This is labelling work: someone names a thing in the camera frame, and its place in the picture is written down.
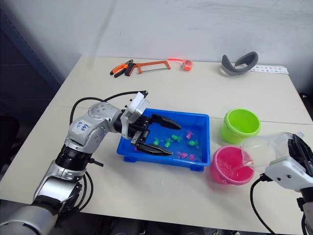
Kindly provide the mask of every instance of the clear plastic cup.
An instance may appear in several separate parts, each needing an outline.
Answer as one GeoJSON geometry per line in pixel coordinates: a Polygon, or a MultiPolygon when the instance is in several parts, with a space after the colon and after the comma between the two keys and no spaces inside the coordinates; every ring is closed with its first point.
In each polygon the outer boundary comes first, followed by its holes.
{"type": "Polygon", "coordinates": [[[292,133],[281,132],[266,136],[253,136],[242,144],[243,164],[253,170],[264,173],[265,168],[274,160],[290,157],[288,140],[292,139],[292,133]]]}

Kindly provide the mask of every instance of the pink toy fish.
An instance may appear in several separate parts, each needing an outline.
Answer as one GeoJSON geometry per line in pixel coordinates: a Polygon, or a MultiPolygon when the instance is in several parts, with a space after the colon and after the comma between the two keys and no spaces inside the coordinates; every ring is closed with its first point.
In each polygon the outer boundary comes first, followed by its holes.
{"type": "Polygon", "coordinates": [[[177,156],[181,159],[185,159],[188,157],[188,153],[181,153],[181,152],[177,152],[177,156]]]}
{"type": "Polygon", "coordinates": [[[195,160],[195,155],[194,155],[194,154],[190,154],[190,155],[189,155],[189,159],[190,159],[191,161],[194,161],[194,160],[195,160]]]}
{"type": "Polygon", "coordinates": [[[187,135],[186,135],[186,139],[190,139],[194,133],[192,133],[192,131],[186,131],[187,135]]]}

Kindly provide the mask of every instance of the black cable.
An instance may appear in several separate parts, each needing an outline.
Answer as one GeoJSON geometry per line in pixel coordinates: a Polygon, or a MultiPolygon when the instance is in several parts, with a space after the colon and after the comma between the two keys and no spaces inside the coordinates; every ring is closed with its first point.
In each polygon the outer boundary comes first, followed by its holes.
{"type": "Polygon", "coordinates": [[[303,213],[302,220],[301,220],[301,228],[303,235],[308,235],[307,230],[305,229],[305,214],[303,213]]]}
{"type": "Polygon", "coordinates": [[[306,144],[304,143],[304,141],[301,138],[299,138],[297,135],[295,135],[295,136],[296,136],[296,138],[294,138],[294,143],[298,148],[300,156],[303,157],[303,164],[305,165],[305,168],[307,170],[307,174],[312,177],[313,172],[312,172],[312,166],[310,165],[310,162],[313,161],[312,157],[311,157],[312,152],[309,152],[309,150],[306,148],[306,144]]]}
{"type": "Polygon", "coordinates": [[[142,93],[145,97],[146,97],[147,94],[148,94],[147,91],[122,92],[122,93],[119,93],[119,94],[112,95],[112,96],[110,96],[109,98],[106,98],[104,101],[107,102],[108,100],[113,99],[113,98],[118,97],[118,96],[121,96],[121,95],[137,94],[138,92],[142,93]]]}
{"type": "Polygon", "coordinates": [[[265,181],[262,179],[262,176],[257,179],[252,185],[251,185],[251,189],[250,189],[250,202],[252,205],[252,209],[254,211],[254,213],[256,214],[256,216],[258,217],[258,219],[261,221],[261,223],[267,228],[267,230],[269,230],[269,232],[273,235],[277,235],[264,221],[263,219],[260,217],[259,213],[257,212],[255,206],[254,206],[254,202],[253,202],[253,190],[254,187],[260,182],[260,181],[265,181]]]}
{"type": "Polygon", "coordinates": [[[84,199],[85,199],[85,196],[86,196],[86,192],[87,192],[87,180],[86,180],[86,176],[84,175],[83,176],[83,180],[84,180],[84,192],[83,192],[83,196],[82,198],[80,199],[79,203],[77,204],[77,206],[75,206],[75,208],[79,208],[80,205],[83,203],[84,199]]]}
{"type": "Polygon", "coordinates": [[[79,100],[77,100],[76,102],[75,102],[75,104],[73,105],[73,107],[72,107],[72,110],[70,111],[70,116],[69,116],[69,124],[71,125],[71,123],[73,122],[73,117],[74,117],[74,112],[75,112],[75,109],[76,109],[76,107],[77,107],[77,105],[80,103],[80,102],[82,102],[82,101],[84,101],[84,100],[98,100],[98,101],[100,101],[100,102],[107,102],[108,100],[110,100],[110,99],[113,99],[113,98],[115,98],[115,97],[118,97],[118,96],[121,96],[121,95],[126,95],[126,94],[137,94],[138,92],[140,92],[140,93],[143,93],[143,95],[146,97],[147,96],[147,91],[133,91],[133,92],[122,92],[122,93],[119,93],[119,94],[115,94],[115,95],[112,95],[112,96],[110,96],[110,97],[108,97],[108,98],[106,98],[106,99],[100,99],[100,98],[96,98],[96,97],[85,97],[85,98],[81,98],[81,99],[79,99],[79,100]]]}
{"type": "Polygon", "coordinates": [[[91,176],[89,175],[89,173],[86,171],[86,175],[89,179],[89,182],[90,182],[90,194],[89,194],[89,197],[87,199],[87,201],[85,202],[85,204],[77,211],[77,212],[80,212],[83,208],[86,207],[86,205],[89,203],[89,201],[91,200],[92,198],[92,195],[93,195],[93,182],[92,182],[92,178],[91,176]]]}

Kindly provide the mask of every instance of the pliers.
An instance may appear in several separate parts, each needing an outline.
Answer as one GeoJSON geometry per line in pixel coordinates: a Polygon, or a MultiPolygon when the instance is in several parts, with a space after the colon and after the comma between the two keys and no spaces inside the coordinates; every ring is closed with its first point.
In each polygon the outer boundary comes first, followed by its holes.
{"type": "Polygon", "coordinates": [[[133,62],[133,60],[129,60],[126,63],[120,64],[119,66],[112,69],[112,71],[110,72],[110,75],[114,74],[114,77],[118,77],[118,76],[122,75],[126,71],[126,69],[128,68],[128,65],[131,64],[132,62],[133,62]]]}

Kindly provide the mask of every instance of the toy fish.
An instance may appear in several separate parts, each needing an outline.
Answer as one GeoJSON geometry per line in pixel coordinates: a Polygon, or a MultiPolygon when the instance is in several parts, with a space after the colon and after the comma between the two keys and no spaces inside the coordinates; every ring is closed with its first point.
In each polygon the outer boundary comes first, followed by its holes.
{"type": "Polygon", "coordinates": [[[181,153],[181,152],[177,152],[177,156],[178,156],[178,158],[180,158],[180,159],[185,159],[185,158],[187,158],[188,157],[188,153],[181,153]]]}
{"type": "Polygon", "coordinates": [[[160,142],[163,142],[163,141],[159,141],[158,138],[155,138],[155,141],[153,141],[153,144],[158,145],[160,142]]]}
{"type": "Polygon", "coordinates": [[[172,135],[172,139],[175,140],[175,141],[180,142],[182,140],[182,137],[181,136],[177,136],[177,135],[172,135]]]}
{"type": "Polygon", "coordinates": [[[164,146],[168,148],[169,146],[171,146],[171,142],[173,142],[173,140],[171,138],[167,138],[164,146]]]}
{"type": "Polygon", "coordinates": [[[187,132],[187,135],[186,135],[186,139],[190,139],[193,135],[194,135],[194,133],[192,133],[192,131],[186,131],[187,132]]]}
{"type": "Polygon", "coordinates": [[[189,155],[189,159],[190,159],[191,161],[194,161],[194,160],[195,160],[195,155],[194,155],[194,154],[190,154],[190,155],[189,155]]]}
{"type": "Polygon", "coordinates": [[[197,148],[199,148],[199,146],[198,146],[198,140],[196,140],[196,141],[189,141],[188,142],[188,144],[190,145],[190,146],[195,146],[195,147],[197,147],[197,148]]]}

